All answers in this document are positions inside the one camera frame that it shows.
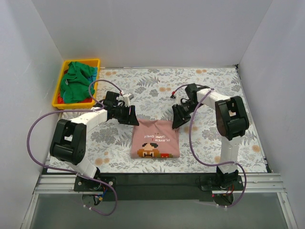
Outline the pink mario t shirt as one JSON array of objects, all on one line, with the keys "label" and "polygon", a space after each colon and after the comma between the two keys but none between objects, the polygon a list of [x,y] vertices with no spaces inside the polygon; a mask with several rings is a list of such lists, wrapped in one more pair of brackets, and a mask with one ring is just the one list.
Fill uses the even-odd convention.
[{"label": "pink mario t shirt", "polygon": [[172,121],[139,119],[133,128],[131,158],[179,158],[179,129]]}]

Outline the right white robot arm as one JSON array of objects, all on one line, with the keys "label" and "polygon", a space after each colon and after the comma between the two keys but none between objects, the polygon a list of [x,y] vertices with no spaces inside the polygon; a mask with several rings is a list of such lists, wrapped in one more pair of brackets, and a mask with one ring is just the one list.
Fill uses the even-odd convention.
[{"label": "right white robot arm", "polygon": [[[207,167],[216,167],[213,183],[220,189],[228,189],[238,180],[239,145],[242,136],[249,128],[249,119],[243,100],[239,96],[229,97],[219,94],[213,88],[195,83],[186,84],[187,99],[182,98],[178,104],[172,106],[172,129],[190,123],[189,144],[195,159]],[[199,160],[192,146],[192,124],[197,110],[206,105],[215,110],[216,127],[221,136],[221,156],[217,164],[207,164]]]}]

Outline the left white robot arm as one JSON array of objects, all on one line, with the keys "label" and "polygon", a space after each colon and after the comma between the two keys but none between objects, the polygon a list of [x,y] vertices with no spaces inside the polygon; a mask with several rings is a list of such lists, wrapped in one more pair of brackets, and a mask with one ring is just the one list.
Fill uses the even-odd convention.
[{"label": "left white robot arm", "polygon": [[81,175],[89,190],[98,190],[102,182],[99,169],[86,156],[87,133],[111,119],[116,119],[123,125],[138,126],[135,106],[130,104],[132,99],[133,94],[108,91],[105,99],[98,101],[89,112],[57,122],[50,155],[67,164],[77,175]]}]

